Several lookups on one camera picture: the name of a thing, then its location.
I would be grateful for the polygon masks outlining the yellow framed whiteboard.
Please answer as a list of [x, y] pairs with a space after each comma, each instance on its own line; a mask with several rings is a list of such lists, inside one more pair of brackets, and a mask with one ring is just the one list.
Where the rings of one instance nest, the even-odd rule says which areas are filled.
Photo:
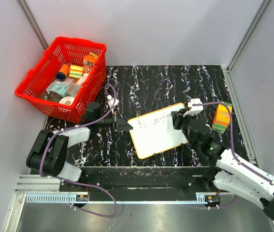
[[130, 135], [139, 159], [143, 160], [187, 143], [184, 134], [173, 128], [172, 118], [164, 117], [183, 108], [183, 103], [177, 103], [128, 120], [133, 126]]

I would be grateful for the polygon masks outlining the orange sponge pack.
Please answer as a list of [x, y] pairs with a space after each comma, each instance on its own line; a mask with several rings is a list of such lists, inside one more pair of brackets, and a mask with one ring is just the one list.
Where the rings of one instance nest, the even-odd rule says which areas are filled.
[[216, 132], [225, 132], [230, 125], [230, 121], [230, 114], [227, 108], [222, 104], [218, 104], [212, 123], [212, 129]]

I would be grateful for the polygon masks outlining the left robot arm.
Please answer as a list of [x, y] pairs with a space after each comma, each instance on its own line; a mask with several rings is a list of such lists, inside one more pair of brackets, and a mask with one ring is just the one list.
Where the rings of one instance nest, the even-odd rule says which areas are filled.
[[133, 129], [116, 111], [104, 114], [98, 102], [91, 102], [78, 125], [59, 132], [41, 130], [29, 152], [26, 166], [41, 172], [43, 176], [69, 180], [70, 186], [76, 191], [84, 190], [87, 180], [82, 176], [80, 168], [66, 161], [67, 150], [92, 139], [102, 127], [110, 127], [116, 132]]

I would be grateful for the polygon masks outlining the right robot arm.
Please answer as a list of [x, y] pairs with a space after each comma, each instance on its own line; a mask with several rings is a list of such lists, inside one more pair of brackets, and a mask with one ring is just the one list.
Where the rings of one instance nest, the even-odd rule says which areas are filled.
[[173, 128], [180, 130], [189, 146], [211, 167], [202, 179], [206, 191], [228, 191], [263, 210], [274, 221], [274, 176], [243, 159], [211, 135], [210, 128], [186, 109], [171, 113]]

